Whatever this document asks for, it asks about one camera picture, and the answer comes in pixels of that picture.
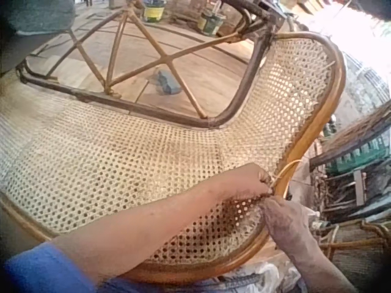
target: wrinkled hand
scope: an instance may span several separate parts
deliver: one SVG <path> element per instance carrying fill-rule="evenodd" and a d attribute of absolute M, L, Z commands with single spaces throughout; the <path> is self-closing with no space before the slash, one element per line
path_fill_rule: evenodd
<path fill-rule="evenodd" d="M 270 236 L 282 251 L 289 257 L 308 252 L 314 238 L 309 230 L 305 207 L 281 197 L 269 197 L 262 209 Z"/>
<path fill-rule="evenodd" d="M 221 200 L 252 198 L 271 192 L 268 173 L 257 164 L 250 163 L 220 173 L 202 182 L 216 191 Z"/>

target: hexagonal weave pattern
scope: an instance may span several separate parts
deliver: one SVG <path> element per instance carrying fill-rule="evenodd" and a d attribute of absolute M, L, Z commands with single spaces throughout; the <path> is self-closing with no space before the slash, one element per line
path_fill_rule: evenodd
<path fill-rule="evenodd" d="M 159 200 L 224 170 L 277 164 L 331 80 L 333 61 L 308 39 L 275 41 L 241 113 L 195 130 L 120 114 L 2 79 L 1 190 L 28 216 L 66 233 Z M 260 203 L 221 203 L 147 262 L 210 262 L 263 228 Z"/>

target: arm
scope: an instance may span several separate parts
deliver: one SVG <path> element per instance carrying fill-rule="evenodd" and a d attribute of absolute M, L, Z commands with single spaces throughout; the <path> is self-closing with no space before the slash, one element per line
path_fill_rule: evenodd
<path fill-rule="evenodd" d="M 271 197 L 265 200 L 263 210 L 271 237 L 291 259 L 310 292 L 356 292 L 312 237 L 303 206 Z"/>
<path fill-rule="evenodd" d="M 267 174 L 247 164 L 213 176 L 182 194 L 103 217 L 53 244 L 95 283 L 121 275 L 220 201 L 268 192 Z"/>

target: blue sleeve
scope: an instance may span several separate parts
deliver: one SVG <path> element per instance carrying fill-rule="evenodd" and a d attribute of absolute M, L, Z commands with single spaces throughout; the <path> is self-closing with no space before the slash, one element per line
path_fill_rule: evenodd
<path fill-rule="evenodd" d="M 92 281 L 48 242 L 8 260 L 5 272 L 18 292 L 96 292 Z"/>

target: paint can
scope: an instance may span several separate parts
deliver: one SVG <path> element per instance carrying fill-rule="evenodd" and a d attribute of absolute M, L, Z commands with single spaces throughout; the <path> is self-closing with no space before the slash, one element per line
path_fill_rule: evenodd
<path fill-rule="evenodd" d="M 217 31 L 226 19 L 225 15 L 216 13 L 205 9 L 198 20 L 198 29 L 204 35 L 216 35 Z"/>
<path fill-rule="evenodd" d="M 165 0 L 148 0 L 144 1 L 144 14 L 143 20 L 146 23 L 157 23 L 163 16 L 164 7 L 166 6 Z"/>

